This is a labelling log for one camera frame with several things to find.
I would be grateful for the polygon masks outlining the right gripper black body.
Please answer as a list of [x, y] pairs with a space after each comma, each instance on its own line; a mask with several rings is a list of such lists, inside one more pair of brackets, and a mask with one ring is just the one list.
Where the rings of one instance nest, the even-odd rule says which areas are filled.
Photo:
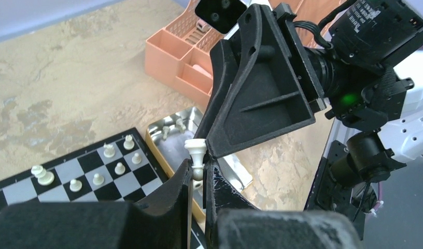
[[291, 53], [290, 63], [292, 70], [297, 77], [311, 110], [313, 112], [319, 112], [326, 109], [326, 104], [323, 100], [324, 91], [293, 24], [296, 15], [286, 3], [277, 4], [273, 11], [275, 12], [277, 24], [285, 39], [285, 43]]

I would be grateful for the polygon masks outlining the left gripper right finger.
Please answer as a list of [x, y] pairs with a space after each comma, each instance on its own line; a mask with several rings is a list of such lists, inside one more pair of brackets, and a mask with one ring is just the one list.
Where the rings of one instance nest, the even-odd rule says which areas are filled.
[[215, 230], [218, 212], [221, 209], [254, 209], [255, 207], [223, 176], [216, 159], [208, 159], [205, 163], [203, 188], [203, 207], [206, 210], [205, 238], [206, 247], [215, 248], [217, 241]]

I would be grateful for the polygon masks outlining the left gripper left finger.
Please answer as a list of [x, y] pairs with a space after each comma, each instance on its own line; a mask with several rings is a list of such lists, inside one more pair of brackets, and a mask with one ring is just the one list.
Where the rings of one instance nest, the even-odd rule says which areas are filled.
[[169, 180], [135, 204], [141, 248], [190, 248], [192, 174], [192, 161], [185, 159]]

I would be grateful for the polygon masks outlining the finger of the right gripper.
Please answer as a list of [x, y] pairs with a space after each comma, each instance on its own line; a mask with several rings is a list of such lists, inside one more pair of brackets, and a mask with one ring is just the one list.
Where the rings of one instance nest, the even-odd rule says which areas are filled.
[[240, 64], [206, 138], [214, 158], [315, 122], [270, 7], [249, 6], [238, 25]]
[[213, 68], [213, 88], [195, 137], [207, 137], [209, 134], [238, 71], [229, 40], [218, 41], [210, 50], [210, 59]]

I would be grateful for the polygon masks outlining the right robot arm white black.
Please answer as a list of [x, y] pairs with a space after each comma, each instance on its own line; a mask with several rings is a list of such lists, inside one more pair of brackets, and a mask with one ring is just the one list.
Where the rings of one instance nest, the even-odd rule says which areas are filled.
[[199, 1], [195, 14], [220, 33], [211, 49], [213, 88], [195, 134], [215, 183], [217, 159], [326, 118], [358, 130], [321, 159], [306, 210], [334, 211], [359, 237], [378, 206], [372, 183], [405, 167], [382, 128], [399, 119], [412, 79], [394, 68], [423, 45], [423, 17], [404, 1], [345, 1], [319, 23], [296, 20], [285, 3]]

